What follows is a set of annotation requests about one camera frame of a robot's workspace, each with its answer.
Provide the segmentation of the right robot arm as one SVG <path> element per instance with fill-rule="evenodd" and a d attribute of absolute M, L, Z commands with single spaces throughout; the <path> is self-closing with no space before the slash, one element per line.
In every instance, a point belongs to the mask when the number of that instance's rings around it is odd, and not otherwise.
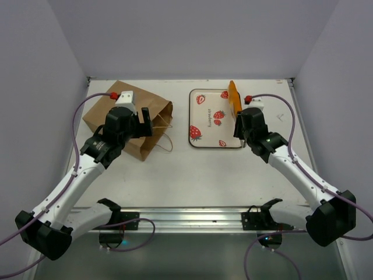
<path fill-rule="evenodd" d="M 237 113 L 234 137 L 247 144 L 265 163 L 279 171 L 306 199 L 312 213 L 305 217 L 305 228 L 322 247 L 334 242 L 356 226 L 356 197 L 324 182 L 312 169 L 298 167 L 302 160 L 277 132 L 270 132 L 261 109 L 246 108 Z"/>

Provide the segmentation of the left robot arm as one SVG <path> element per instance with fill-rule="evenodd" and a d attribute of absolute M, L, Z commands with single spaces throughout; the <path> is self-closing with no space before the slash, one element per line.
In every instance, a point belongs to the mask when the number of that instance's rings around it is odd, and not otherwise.
<path fill-rule="evenodd" d="M 149 110 L 142 118 L 126 107 L 112 108 L 80 149 L 65 177 L 31 212 L 15 218 L 22 240 L 50 260 L 63 256 L 72 242 L 95 228 L 115 229 L 123 222 L 121 207 L 102 198 L 77 214 L 71 210 L 87 188 L 121 155 L 130 139 L 152 135 Z"/>

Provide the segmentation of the orange fake bread loaf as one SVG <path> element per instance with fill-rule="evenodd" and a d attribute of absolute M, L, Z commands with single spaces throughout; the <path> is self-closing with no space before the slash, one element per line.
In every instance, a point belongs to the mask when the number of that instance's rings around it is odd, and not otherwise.
<path fill-rule="evenodd" d="M 231 115 L 234 121 L 236 121 L 238 113 L 242 111 L 242 104 L 240 94 L 238 93 L 237 87 L 233 80 L 229 82 L 227 91 Z"/>

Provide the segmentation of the metal tongs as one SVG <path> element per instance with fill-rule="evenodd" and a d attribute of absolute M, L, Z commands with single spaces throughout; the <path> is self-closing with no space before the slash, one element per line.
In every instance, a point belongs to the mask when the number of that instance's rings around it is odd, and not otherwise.
<path fill-rule="evenodd" d="M 241 96 L 240 95 L 238 95 L 238 101 L 239 101 L 239 105 L 237 106 L 237 114 L 241 113 L 241 111 L 242 111 L 242 103 L 241 103 Z M 246 147 L 243 132 L 242 132 L 242 137 L 237 137 L 237 138 L 240 140 L 241 147 L 242 148 Z"/>

